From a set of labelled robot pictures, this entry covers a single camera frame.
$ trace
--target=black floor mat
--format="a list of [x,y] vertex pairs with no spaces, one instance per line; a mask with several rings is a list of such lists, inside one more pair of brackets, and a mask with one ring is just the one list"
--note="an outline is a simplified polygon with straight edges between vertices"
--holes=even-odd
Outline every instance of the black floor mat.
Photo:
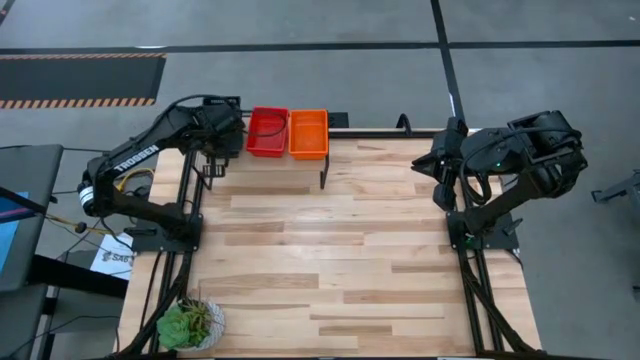
[[148,106],[166,54],[0,56],[0,108]]

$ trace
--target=paper sheet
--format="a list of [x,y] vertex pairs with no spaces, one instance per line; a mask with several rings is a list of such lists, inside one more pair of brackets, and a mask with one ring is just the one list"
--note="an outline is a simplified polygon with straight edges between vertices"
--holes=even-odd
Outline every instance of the paper sheet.
[[[131,246],[133,238],[125,233],[118,235],[118,239]],[[91,271],[101,272],[120,279],[129,280],[133,268],[133,254],[129,248],[115,241],[113,236],[102,238],[102,249],[98,249]]]

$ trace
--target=yellow cable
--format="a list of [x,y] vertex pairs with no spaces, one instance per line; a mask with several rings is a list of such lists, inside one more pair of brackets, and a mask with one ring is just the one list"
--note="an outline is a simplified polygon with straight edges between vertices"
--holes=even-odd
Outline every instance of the yellow cable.
[[[78,225],[77,223],[75,223],[75,222],[73,222],[71,220],[67,220],[65,218],[61,218],[59,216],[55,216],[55,215],[51,215],[51,214],[47,214],[47,218],[49,220],[56,221],[56,222],[59,222],[59,223],[64,224],[64,225],[73,226],[74,228]],[[110,234],[110,232],[107,231],[107,230],[98,229],[98,228],[94,228],[94,227],[90,227],[90,226],[87,226],[87,231],[95,233],[95,234],[100,234],[100,235],[109,235]]]
[[124,192],[124,187],[125,185],[127,185],[127,181],[129,180],[129,178],[135,174],[140,174],[140,173],[144,173],[144,172],[150,172],[151,176],[153,176],[155,173],[153,171],[153,169],[151,168],[140,168],[140,169],[135,169],[135,170],[131,170],[127,173],[127,175],[124,176],[124,178],[122,179],[122,181],[120,181],[120,183],[118,183],[118,185],[116,185],[116,189],[120,192]]

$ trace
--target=succulent plant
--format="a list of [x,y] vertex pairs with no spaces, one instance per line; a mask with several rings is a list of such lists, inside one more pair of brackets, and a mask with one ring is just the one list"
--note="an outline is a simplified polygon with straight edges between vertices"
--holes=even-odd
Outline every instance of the succulent plant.
[[184,299],[158,320],[159,341],[167,349],[198,346],[209,335],[211,313],[207,304]]

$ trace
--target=orange bin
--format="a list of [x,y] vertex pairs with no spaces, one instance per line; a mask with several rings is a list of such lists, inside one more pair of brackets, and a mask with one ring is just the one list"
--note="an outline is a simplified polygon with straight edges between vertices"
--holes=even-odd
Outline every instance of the orange bin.
[[325,109],[292,110],[289,153],[296,160],[322,160],[329,153],[329,114]]

